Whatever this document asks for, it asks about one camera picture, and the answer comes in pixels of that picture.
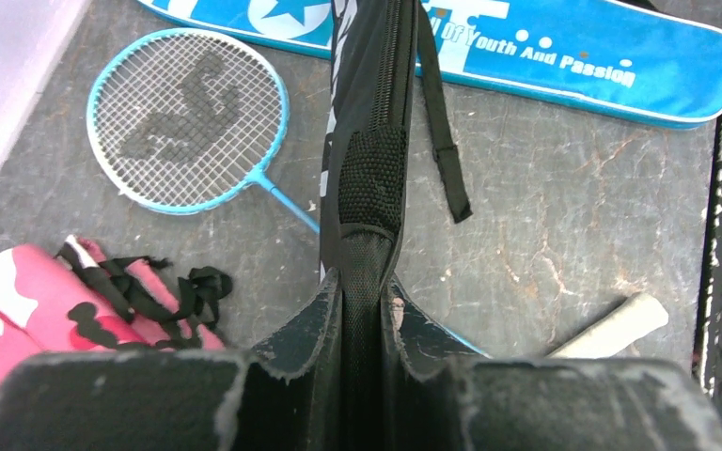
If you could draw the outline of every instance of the concrete floor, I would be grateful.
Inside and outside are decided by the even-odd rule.
[[[657,2],[722,27],[722,0]],[[262,190],[192,217],[136,206],[89,149],[86,97],[103,66],[170,23],[137,2],[86,10],[0,172],[0,250],[55,249],[69,233],[113,256],[152,254],[184,274],[231,273],[222,327],[250,346],[317,285],[313,234]],[[269,170],[295,202],[317,204],[329,104],[326,61],[259,48],[290,92],[290,129]],[[624,352],[690,366],[714,124],[673,132],[496,92],[446,87],[475,215],[448,217],[416,95],[405,243],[397,273],[415,303],[494,357],[545,354],[645,290],[670,323]]]

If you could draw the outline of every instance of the blue racket bag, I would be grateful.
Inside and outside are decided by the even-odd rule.
[[[164,17],[331,57],[328,0],[140,0]],[[349,11],[360,0],[343,0]],[[722,113],[722,30],[650,0],[421,0],[446,82],[691,129]],[[359,33],[380,33],[365,23]]]
[[[428,0],[446,81],[670,128],[722,113],[722,30],[612,0]],[[469,74],[476,74],[469,82]]]

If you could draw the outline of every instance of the racket frame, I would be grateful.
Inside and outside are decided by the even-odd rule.
[[[123,64],[127,59],[129,59],[135,52],[142,49],[143,47],[147,46],[148,44],[152,43],[153,41],[159,40],[159,39],[168,39],[171,37],[181,36],[181,35],[198,35],[202,36],[204,38],[209,39],[218,39],[222,40],[223,42],[228,43],[229,45],[232,45],[242,52],[245,52],[249,54],[250,56],[254,57],[256,61],[258,61],[263,68],[265,68],[268,73],[272,76],[273,81],[275,82],[275,87],[278,92],[278,96],[281,101],[281,115],[280,115],[280,123],[278,124],[278,130],[275,135],[275,138],[273,140],[273,143],[270,145],[269,150],[267,150],[267,153],[261,158],[261,161],[258,162],[248,173],[245,175],[245,177],[240,180],[239,183],[237,183],[235,186],[233,186],[230,190],[227,192],[220,194],[219,196],[215,197],[214,199],[208,200],[206,202],[202,202],[199,204],[189,205],[189,206],[171,206],[166,205],[163,203],[159,203],[156,201],[153,201],[151,199],[146,198],[145,196],[137,193],[136,191],[132,190],[121,178],[118,176],[112,165],[108,162],[108,159],[106,158],[105,152],[103,151],[103,147],[101,144],[101,141],[99,139],[99,132],[98,132],[98,124],[97,124],[97,112],[98,112],[98,106],[99,106],[99,100],[101,99],[101,92],[106,85],[106,83],[110,80],[112,73],[120,67],[120,65]],[[278,199],[287,209],[289,209],[292,213],[294,213],[298,218],[306,222],[306,224],[314,230],[315,232],[319,233],[319,226],[317,225],[317,222],[311,218],[308,214],[306,214],[305,211],[303,211],[300,207],[297,206],[291,199],[286,197],[280,189],[278,189],[266,176],[265,171],[267,170],[268,166],[270,165],[270,162],[273,160],[275,155],[280,150],[281,144],[283,143],[284,136],[286,136],[287,132],[287,125],[289,123],[289,116],[290,116],[290,107],[289,107],[289,95],[287,93],[287,89],[284,86],[283,80],[281,79],[280,75],[278,75],[277,71],[275,71],[275,68],[270,64],[270,62],[261,54],[259,54],[257,51],[252,49],[250,46],[244,44],[243,42],[240,42],[230,36],[226,36],[222,33],[217,33],[210,30],[201,30],[197,28],[169,28],[165,30],[160,30],[154,33],[151,33],[149,35],[144,36],[141,39],[136,40],[131,45],[123,49],[118,55],[116,55],[112,60],[106,65],[106,67],[101,71],[98,78],[96,78],[95,83],[93,84],[92,88],[90,89],[89,97],[87,99],[87,106],[86,106],[86,131],[87,131],[87,138],[89,139],[90,147],[92,148],[92,152],[95,155],[96,160],[98,161],[99,165],[103,169],[103,172],[106,174],[106,176],[112,181],[112,183],[115,184],[115,186],[118,187],[120,194],[125,195],[126,197],[130,198],[134,202],[140,204],[141,206],[145,207],[146,209],[156,211],[159,213],[164,214],[171,214],[171,215],[190,215],[199,213],[205,210],[211,210],[225,202],[228,202],[232,198],[234,198],[237,194],[239,194],[241,191],[246,189],[252,184],[257,184],[264,188],[268,193],[272,194],[276,199]]]

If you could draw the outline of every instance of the racket strings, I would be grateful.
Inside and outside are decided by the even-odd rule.
[[[110,73],[95,123],[128,189],[190,206],[241,183],[275,146],[282,115],[277,80],[253,55],[177,35],[148,42]]]

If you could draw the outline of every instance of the white racket grip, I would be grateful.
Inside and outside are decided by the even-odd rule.
[[[631,343],[668,324],[668,312],[646,293],[626,300],[610,315],[561,346],[550,358],[601,359],[612,357]]]

